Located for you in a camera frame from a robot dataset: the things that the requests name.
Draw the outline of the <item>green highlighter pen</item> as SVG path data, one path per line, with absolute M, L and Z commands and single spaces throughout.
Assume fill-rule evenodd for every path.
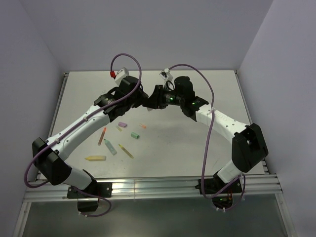
M 111 142 L 109 140 L 104 139 L 104 143 L 112 155 L 117 154 L 116 149 L 113 147 L 113 145 L 111 144 Z

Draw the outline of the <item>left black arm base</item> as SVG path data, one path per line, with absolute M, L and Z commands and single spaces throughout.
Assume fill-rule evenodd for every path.
M 101 217 L 112 209 L 112 203 L 108 200 L 112 195 L 112 186 L 112 182 L 97 181 L 93 181 L 84 190 L 70 186 L 67 199 L 77 199 L 77 209 L 81 215 L 89 218 Z M 102 202 L 106 203 L 106 210 L 97 214 L 96 211 Z

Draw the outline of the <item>orange thin pen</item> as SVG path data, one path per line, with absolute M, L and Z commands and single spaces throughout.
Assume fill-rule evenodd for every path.
M 101 133 L 99 141 L 98 141 L 98 146 L 101 145 L 101 143 L 102 143 L 102 141 L 104 139 L 105 132 L 106 132 L 106 127 L 104 127 L 103 130 L 102 130 L 102 133 Z

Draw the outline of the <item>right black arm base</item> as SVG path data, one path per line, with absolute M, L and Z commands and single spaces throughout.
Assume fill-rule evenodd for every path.
M 217 178 L 207 178 L 204 180 L 204 192 L 206 195 L 215 195 L 226 184 Z M 239 200 L 243 198 L 245 192 L 245 183 L 239 178 L 226 187 L 218 196 L 212 198 L 212 204 L 215 208 L 228 209 L 234 205 L 234 194 L 240 194 Z

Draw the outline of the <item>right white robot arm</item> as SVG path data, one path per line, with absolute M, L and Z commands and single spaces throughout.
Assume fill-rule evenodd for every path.
M 143 106 L 149 109 L 179 106 L 185 116 L 211 127 L 231 144 L 232 158 L 215 173 L 213 182 L 215 190 L 223 193 L 235 177 L 249 172 L 268 155 L 262 130 L 255 123 L 247 125 L 229 117 L 196 96 L 189 77 L 176 78 L 174 86 L 174 89 L 169 89 L 156 85 Z

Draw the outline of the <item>purple pen cap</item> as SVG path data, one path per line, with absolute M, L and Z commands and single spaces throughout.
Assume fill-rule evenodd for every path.
M 119 126 L 119 127 L 122 127 L 122 128 L 126 128 L 126 127 L 127 127 L 127 124 L 124 123 L 124 122 L 119 122 L 119 123 L 118 123 L 118 126 Z

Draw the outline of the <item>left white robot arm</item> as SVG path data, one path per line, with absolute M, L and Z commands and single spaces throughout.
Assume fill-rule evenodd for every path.
M 140 79 L 125 76 L 117 87 L 100 95 L 93 105 L 75 122 L 60 133 L 32 143 L 33 164 L 52 185 L 73 185 L 84 197 L 96 192 L 93 177 L 83 170 L 71 167 L 65 160 L 90 135 L 101 127 L 137 108 L 147 98 Z

